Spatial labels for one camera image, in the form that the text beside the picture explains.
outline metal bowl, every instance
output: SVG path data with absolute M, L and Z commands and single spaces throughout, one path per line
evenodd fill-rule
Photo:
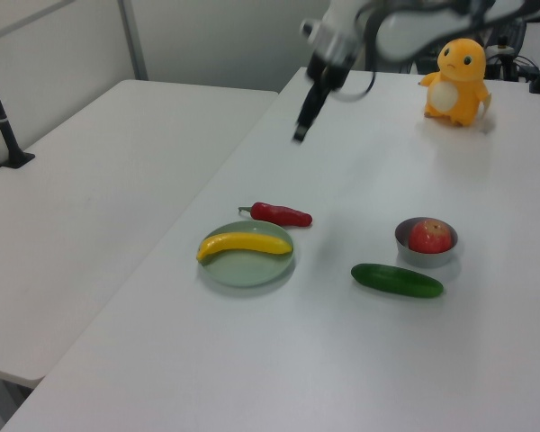
M 425 219 L 435 219 L 436 221 L 441 221 L 450 229 L 450 233 L 452 234 L 452 247 L 446 252 L 439 254 L 423 254 L 408 248 L 408 237 L 410 236 L 412 228 L 414 228 L 414 225 L 416 225 L 418 222 Z M 398 247 L 399 255 L 404 261 L 416 267 L 435 268 L 443 266 L 450 261 L 455 253 L 456 245 L 458 244 L 458 233 L 456 233 L 456 230 L 446 222 L 436 218 L 412 218 L 405 220 L 396 227 L 394 235 L 396 237 L 396 246 Z

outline apple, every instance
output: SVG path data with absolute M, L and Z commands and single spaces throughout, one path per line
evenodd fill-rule
M 408 247 L 423 254 L 439 254 L 452 247 L 452 233 L 441 220 L 424 219 L 412 228 Z

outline cucumber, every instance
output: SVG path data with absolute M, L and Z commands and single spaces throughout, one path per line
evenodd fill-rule
M 429 276 L 405 268 L 382 264 L 358 264 L 352 276 L 359 284 L 386 293 L 429 299 L 444 291 L 444 286 Z

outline yellow plush toy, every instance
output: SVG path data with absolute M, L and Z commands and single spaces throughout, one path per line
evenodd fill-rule
M 491 101 L 484 85 L 484 49 L 470 39 L 453 40 L 440 52 L 438 67 L 439 72 L 424 76 L 419 83 L 428 87 L 424 115 L 449 117 L 453 124 L 470 126 L 480 102 L 486 111 Z

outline green plate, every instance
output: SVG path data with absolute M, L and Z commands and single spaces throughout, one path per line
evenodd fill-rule
M 255 286 L 270 282 L 286 271 L 294 258 L 294 244 L 290 234 L 278 225 L 260 220 L 242 220 L 220 227 L 210 234 L 224 232 L 253 232 L 275 236 L 287 241 L 292 252 L 272 255 L 251 250 L 227 250 L 204 260 L 201 265 L 213 280 L 230 286 Z

